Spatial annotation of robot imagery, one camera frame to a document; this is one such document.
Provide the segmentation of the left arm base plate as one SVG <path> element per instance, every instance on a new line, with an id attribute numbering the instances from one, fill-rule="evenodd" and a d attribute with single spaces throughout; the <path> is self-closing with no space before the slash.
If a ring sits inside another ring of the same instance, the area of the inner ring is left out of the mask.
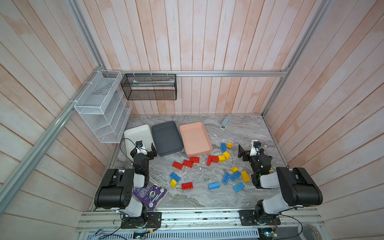
<path id="1" fill-rule="evenodd" d="M 161 212 L 145 212 L 140 217 L 123 216 L 121 223 L 122 229 L 158 229 L 161 227 L 162 213 Z"/>

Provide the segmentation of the red square lego brick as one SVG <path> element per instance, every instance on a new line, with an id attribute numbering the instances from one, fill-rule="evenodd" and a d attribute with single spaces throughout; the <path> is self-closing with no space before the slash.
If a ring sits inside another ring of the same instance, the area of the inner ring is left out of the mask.
<path id="1" fill-rule="evenodd" d="M 218 163 L 219 162 L 219 157 L 218 156 L 212 156 L 211 159 L 212 159 L 213 163 Z"/>

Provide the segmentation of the red lego brick front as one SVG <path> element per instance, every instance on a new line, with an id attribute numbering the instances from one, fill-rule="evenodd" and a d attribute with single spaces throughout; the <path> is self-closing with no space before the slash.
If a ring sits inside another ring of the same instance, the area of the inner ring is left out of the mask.
<path id="1" fill-rule="evenodd" d="M 189 183 L 183 183 L 182 184 L 182 190 L 185 191 L 185 190 L 191 190 L 194 188 L 194 185 L 192 182 L 189 182 Z"/>

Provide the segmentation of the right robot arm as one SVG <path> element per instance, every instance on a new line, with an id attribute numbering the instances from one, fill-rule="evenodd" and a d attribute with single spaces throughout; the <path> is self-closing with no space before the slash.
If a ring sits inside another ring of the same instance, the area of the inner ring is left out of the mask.
<path id="1" fill-rule="evenodd" d="M 278 189 L 279 192 L 265 200 L 259 200 L 253 211 L 239 211 L 243 226 L 280 224 L 282 212 L 319 206 L 323 194 L 304 168 L 277 167 L 271 171 L 273 157 L 264 153 L 261 142 L 252 141 L 250 150 L 239 146 L 238 157 L 249 162 L 253 173 L 250 181 L 257 189 Z"/>

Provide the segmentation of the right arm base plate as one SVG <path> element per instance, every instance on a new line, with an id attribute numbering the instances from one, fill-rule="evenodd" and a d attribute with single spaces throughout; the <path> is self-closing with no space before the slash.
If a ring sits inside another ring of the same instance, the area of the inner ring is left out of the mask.
<path id="1" fill-rule="evenodd" d="M 281 220 L 278 215 L 269 215 L 257 210 L 240 210 L 238 213 L 242 226 L 281 225 Z"/>

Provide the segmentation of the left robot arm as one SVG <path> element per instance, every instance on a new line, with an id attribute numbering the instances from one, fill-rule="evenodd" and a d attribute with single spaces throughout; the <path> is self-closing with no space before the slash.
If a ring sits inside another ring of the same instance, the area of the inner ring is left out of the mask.
<path id="1" fill-rule="evenodd" d="M 96 191 L 94 204 L 96 208 L 117 210 L 126 217 L 139 218 L 143 216 L 145 207 L 133 196 L 134 189 L 148 185 L 149 161 L 157 156 L 157 151 L 154 144 L 147 150 L 142 141 L 137 141 L 130 154 L 133 168 L 108 169 Z"/>

